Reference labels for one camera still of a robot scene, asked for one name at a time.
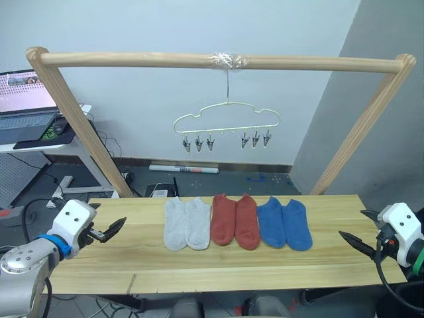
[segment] clear tape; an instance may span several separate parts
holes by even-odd
[[[210,59],[212,59],[213,68],[220,70],[241,70],[249,64],[249,61],[240,54],[214,53]]]

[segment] blue ring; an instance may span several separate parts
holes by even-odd
[[[65,243],[63,243],[63,241],[58,238],[55,237],[53,235],[47,235],[47,234],[40,234],[37,236],[37,238],[42,238],[42,239],[46,239],[49,240],[50,242],[53,242],[54,244],[56,244],[58,246],[58,248],[60,248],[60,250],[62,251],[62,254],[65,256],[68,256],[69,254],[71,254],[71,247]]]

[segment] red sock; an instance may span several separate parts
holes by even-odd
[[[225,194],[213,197],[211,239],[218,245],[227,245],[234,237],[236,225],[236,201]]]
[[[247,194],[236,204],[236,240],[238,245],[254,250],[260,243],[256,202]]]

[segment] wooden table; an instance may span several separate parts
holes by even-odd
[[[101,203],[94,219],[96,229],[105,230],[121,217],[127,217],[127,222],[106,244],[94,242],[75,259],[61,262],[52,274],[54,292],[168,293],[381,284],[373,261],[338,233],[352,233],[375,246],[376,228],[359,212],[364,206],[357,195],[277,198],[283,205],[293,198],[306,206],[313,237],[310,250],[275,249],[261,242],[256,250],[247,251],[233,240],[228,246],[211,241],[207,250],[186,247],[171,252],[163,241],[166,199],[92,199],[91,203]],[[212,203],[212,197],[202,199]],[[254,199],[262,205],[269,196]],[[383,270],[389,282],[405,281],[395,260],[385,260]]]

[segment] wooden frame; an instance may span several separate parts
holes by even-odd
[[[145,67],[145,68],[217,68],[213,54],[92,52],[49,53],[42,47],[29,48],[26,58],[40,76],[53,100],[75,130],[101,171],[121,197],[133,193],[112,161],[108,151],[84,116],[59,67]],[[311,194],[323,194],[358,148],[368,131],[392,100],[416,64],[410,54],[395,60],[371,58],[328,58],[321,56],[242,55],[247,70],[321,70],[387,73],[333,159],[319,178]]]

